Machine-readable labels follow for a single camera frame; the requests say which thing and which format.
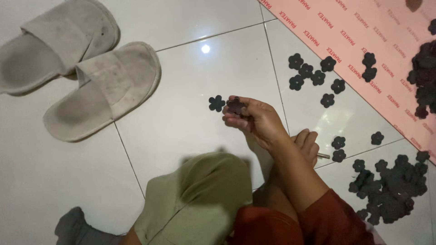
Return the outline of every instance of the gray cloth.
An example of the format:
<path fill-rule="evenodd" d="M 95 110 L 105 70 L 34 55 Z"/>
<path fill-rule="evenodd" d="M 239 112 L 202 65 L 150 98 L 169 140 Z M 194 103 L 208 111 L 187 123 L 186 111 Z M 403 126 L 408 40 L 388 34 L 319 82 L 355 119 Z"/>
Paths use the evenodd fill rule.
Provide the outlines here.
<path fill-rule="evenodd" d="M 56 245 L 117 245 L 124 237 L 88 225 L 80 207 L 75 207 L 62 216 L 54 234 L 59 237 Z"/>

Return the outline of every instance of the person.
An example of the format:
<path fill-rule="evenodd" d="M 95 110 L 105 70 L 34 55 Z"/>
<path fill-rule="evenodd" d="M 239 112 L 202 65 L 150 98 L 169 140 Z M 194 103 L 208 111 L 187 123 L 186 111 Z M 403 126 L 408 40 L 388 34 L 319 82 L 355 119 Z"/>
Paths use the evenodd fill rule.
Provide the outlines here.
<path fill-rule="evenodd" d="M 125 236 L 90 227 L 73 208 L 56 227 L 57 245 L 374 244 L 353 209 L 315 172 L 317 133 L 290 137 L 272 106 L 239 99 L 242 114 L 225 106 L 225 124 L 250 133 L 274 159 L 254 194 L 246 163 L 229 153 L 202 154 L 148 182 L 143 212 Z"/>

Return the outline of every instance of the hand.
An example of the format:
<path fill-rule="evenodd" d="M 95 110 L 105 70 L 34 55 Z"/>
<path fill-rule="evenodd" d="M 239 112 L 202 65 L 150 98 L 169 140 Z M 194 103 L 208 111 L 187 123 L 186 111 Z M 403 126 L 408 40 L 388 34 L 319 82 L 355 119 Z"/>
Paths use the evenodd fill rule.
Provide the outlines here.
<path fill-rule="evenodd" d="M 235 97 L 232 95 L 228 99 L 233 100 Z M 223 119 L 227 126 L 251 133 L 256 142 L 267 151 L 280 142 L 290 140 L 279 115 L 272 106 L 245 97 L 239 97 L 239 101 L 245 104 L 242 108 L 242 115 L 227 113 L 228 106 L 224 107 Z"/>
<path fill-rule="evenodd" d="M 317 137 L 318 133 L 315 131 L 310 132 L 309 129 L 304 129 L 299 134 L 291 137 L 306 161 L 312 164 L 312 167 L 315 167 L 318 161 L 317 154 L 320 150 L 319 145 L 315 143 Z"/>

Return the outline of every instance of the leg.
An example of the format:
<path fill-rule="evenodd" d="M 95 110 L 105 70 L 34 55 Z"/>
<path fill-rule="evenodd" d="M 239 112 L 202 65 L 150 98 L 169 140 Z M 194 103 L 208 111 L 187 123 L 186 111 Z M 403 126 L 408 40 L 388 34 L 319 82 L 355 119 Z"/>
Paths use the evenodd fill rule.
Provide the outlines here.
<path fill-rule="evenodd" d="M 238 209 L 251 202 L 244 162 L 226 153 L 199 155 L 174 173 L 148 182 L 144 210 L 126 240 L 142 245 L 220 245 Z"/>

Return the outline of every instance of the finger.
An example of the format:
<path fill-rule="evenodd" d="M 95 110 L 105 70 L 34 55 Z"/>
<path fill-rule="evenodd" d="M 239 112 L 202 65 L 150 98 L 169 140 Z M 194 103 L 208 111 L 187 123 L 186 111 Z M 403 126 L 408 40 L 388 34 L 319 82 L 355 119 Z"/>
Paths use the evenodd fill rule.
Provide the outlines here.
<path fill-rule="evenodd" d="M 314 159 L 315 164 L 317 163 L 317 160 L 318 160 L 317 154 L 318 154 L 319 150 L 320 150 L 320 146 L 317 143 L 314 143 L 309 150 L 308 157 L 309 157 L 309 159 Z"/>
<path fill-rule="evenodd" d="M 222 113 L 226 114 L 228 110 L 228 105 L 224 106 L 224 108 L 222 109 Z"/>
<path fill-rule="evenodd" d="M 232 95 L 228 99 L 233 100 L 235 97 L 236 96 Z M 252 98 L 241 97 L 241 96 L 238 97 L 239 97 L 239 101 L 244 103 L 245 105 L 245 107 L 242 108 L 242 115 L 253 116 L 254 118 L 257 118 L 263 114 L 264 112 L 263 108 L 265 107 L 264 104 L 266 103 Z"/>
<path fill-rule="evenodd" d="M 224 117 L 225 118 L 241 118 L 240 115 L 238 115 L 238 114 L 231 114 L 231 113 L 224 114 Z"/>
<path fill-rule="evenodd" d="M 306 139 L 304 140 L 304 144 L 303 144 L 303 147 L 301 148 L 301 150 L 303 152 L 309 153 L 309 151 L 312 148 L 313 144 L 315 143 L 315 140 L 317 139 L 317 137 L 318 137 L 317 132 L 315 132 L 315 131 L 310 132 L 307 135 Z"/>
<path fill-rule="evenodd" d="M 248 121 L 240 118 L 227 118 L 225 124 L 238 129 L 248 129 Z"/>
<path fill-rule="evenodd" d="M 297 139 L 295 140 L 295 144 L 302 149 L 304 145 L 304 141 L 306 140 L 307 135 L 309 134 L 309 129 L 304 129 L 297 135 Z"/>

